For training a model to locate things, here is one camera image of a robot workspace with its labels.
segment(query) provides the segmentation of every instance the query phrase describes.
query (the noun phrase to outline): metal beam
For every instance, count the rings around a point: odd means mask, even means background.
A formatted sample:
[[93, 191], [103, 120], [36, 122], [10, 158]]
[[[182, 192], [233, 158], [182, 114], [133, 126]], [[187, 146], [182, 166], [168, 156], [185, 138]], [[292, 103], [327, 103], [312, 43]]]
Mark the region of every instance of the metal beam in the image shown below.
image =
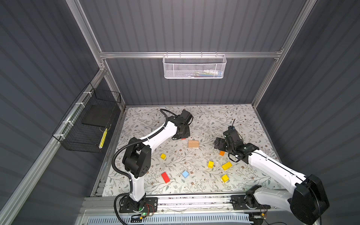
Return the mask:
[[260, 52], [100, 52], [100, 57], [103, 59], [115, 59], [115, 58], [163, 58], [166, 57], [207, 57], [215, 58], [220, 55], [226, 55], [226, 58], [273, 58], [277, 59], [281, 56], [280, 51], [260, 51]]
[[[93, 87], [97, 87], [104, 77], [105, 70], [100, 69], [94, 79], [91, 81]], [[79, 97], [77, 102], [82, 102], [85, 97], [88, 95], [86, 92], [92, 90], [90, 84], [85, 89], [84, 93]], [[71, 109], [69, 114], [66, 116], [65, 121], [69, 120], [76, 109], [80, 107], [80, 104], [75, 104]], [[66, 124], [63, 123], [57, 130], [57, 134], [61, 133], [65, 128]], [[0, 224], [1, 225], [10, 225], [15, 219], [16, 215], [20, 211], [21, 207], [24, 205], [26, 199], [29, 197], [30, 193], [34, 189], [35, 185], [39, 181], [40, 177], [44, 173], [45, 169], [48, 167], [50, 161], [53, 159], [55, 153], [60, 147], [60, 143], [54, 137], [50, 139], [48, 144], [45, 146], [39, 157], [36, 159], [34, 164], [31, 166], [30, 170], [27, 172], [25, 177], [22, 179], [16, 190], [13, 192], [9, 200], [6, 202], [4, 207], [0, 211]]]
[[267, 73], [263, 83], [260, 86], [259, 91], [257, 92], [252, 105], [254, 108], [257, 108], [259, 102], [261, 101], [262, 97], [264, 96], [267, 88], [269, 87], [271, 81], [273, 80], [276, 72], [280, 68], [280, 65], [284, 61], [286, 55], [288, 54], [292, 44], [296, 36], [299, 34], [301, 27], [304, 25], [307, 17], [309, 16], [312, 8], [314, 7], [317, 0], [307, 0], [302, 7], [299, 16], [297, 17], [293, 27], [291, 28], [289, 35], [287, 36], [284, 45], [282, 47], [282, 53], [279, 59], [275, 60], [273, 65], [271, 66], [269, 72]]
[[[100, 45], [98, 43], [98, 41], [96, 40], [95, 34], [90, 26], [90, 23], [85, 15], [84, 10], [82, 9], [82, 6], [80, 4], [79, 0], [66, 0], [66, 3], [68, 4], [71, 13], [73, 14], [77, 25], [79, 26], [82, 35], [84, 36], [87, 45], [89, 46], [91, 52], [93, 53], [93, 56], [99, 66], [99, 68], [105, 68], [108, 73], [105, 74], [105, 80], [107, 82], [107, 84], [109, 85], [109, 88], [111, 91], [116, 91], [116, 92], [120, 92], [116, 81], [114, 79], [114, 76], [112, 75], [109, 66], [107, 65], [106, 62], [104, 62], [104, 60], [100, 57], [100, 52], [101, 52], [101, 48]], [[122, 105], [122, 110], [125, 109], [125, 102], [124, 99], [122, 98], [123, 103]]]

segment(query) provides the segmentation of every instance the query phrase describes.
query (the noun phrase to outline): table surface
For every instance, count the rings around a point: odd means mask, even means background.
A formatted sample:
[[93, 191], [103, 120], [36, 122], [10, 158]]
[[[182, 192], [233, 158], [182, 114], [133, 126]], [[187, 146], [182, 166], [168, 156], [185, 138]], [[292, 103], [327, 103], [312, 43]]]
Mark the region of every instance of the table surface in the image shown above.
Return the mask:
[[[215, 138], [222, 137], [235, 119], [234, 126], [245, 143], [251, 142], [270, 157], [278, 159], [250, 104], [129, 108], [117, 149], [127, 144], [130, 138], [141, 138], [158, 128], [165, 121], [160, 108], [175, 114], [185, 109], [194, 116], [194, 120], [190, 125], [191, 137], [186, 140], [169, 138], [152, 154], [151, 167], [145, 175], [147, 194], [244, 191], [256, 184], [270, 189], [283, 188], [264, 172], [243, 161], [231, 162], [233, 166], [224, 171], [221, 166], [230, 160], [227, 154], [221, 156], [219, 150], [213, 148]], [[188, 140], [198, 140], [199, 148], [189, 148]], [[117, 167], [123, 171], [121, 161], [124, 152], [116, 160]], [[165, 160], [160, 158], [161, 154], [166, 155]], [[208, 168], [209, 161], [214, 162], [213, 168]], [[187, 178], [182, 176], [184, 171], [189, 173]], [[161, 176], [164, 172], [170, 178], [168, 183]], [[221, 177], [225, 174], [229, 181], [224, 183]], [[115, 196], [129, 190], [129, 180], [111, 168], [103, 196]]]

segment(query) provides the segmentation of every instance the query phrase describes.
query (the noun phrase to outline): blue block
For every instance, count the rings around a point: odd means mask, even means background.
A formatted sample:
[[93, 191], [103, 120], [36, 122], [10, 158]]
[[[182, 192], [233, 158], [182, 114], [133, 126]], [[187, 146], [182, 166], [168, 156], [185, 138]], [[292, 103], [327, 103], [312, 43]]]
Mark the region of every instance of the blue block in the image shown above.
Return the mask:
[[189, 173], [186, 172], [186, 171], [184, 171], [184, 172], [183, 172], [183, 177], [184, 177], [184, 178], [187, 178], [188, 176], [189, 176]]

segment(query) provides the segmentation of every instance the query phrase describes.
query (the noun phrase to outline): yellow cube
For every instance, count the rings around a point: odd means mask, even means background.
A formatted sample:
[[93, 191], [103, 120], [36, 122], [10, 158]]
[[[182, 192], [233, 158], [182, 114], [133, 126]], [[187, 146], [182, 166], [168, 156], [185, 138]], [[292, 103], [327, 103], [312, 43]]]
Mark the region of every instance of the yellow cube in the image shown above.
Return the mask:
[[230, 162], [227, 162], [225, 163], [224, 165], [222, 165], [221, 167], [224, 169], [224, 170], [227, 170], [229, 169], [230, 167], [232, 167], [233, 165], [230, 163]]
[[209, 161], [209, 164], [207, 165], [207, 167], [209, 167], [209, 168], [214, 167], [214, 162]]
[[221, 177], [222, 181], [225, 183], [229, 180], [229, 177], [225, 174]]

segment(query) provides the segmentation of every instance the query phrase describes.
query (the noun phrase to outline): red block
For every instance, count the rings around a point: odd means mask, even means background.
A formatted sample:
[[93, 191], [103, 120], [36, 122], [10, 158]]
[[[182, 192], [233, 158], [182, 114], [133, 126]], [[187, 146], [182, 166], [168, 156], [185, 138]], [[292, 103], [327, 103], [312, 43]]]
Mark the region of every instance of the red block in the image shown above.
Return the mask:
[[167, 174], [166, 174], [165, 172], [162, 173], [161, 176], [162, 176], [162, 178], [164, 179], [165, 183], [167, 183], [167, 182], [170, 181], [169, 177], [167, 176]]

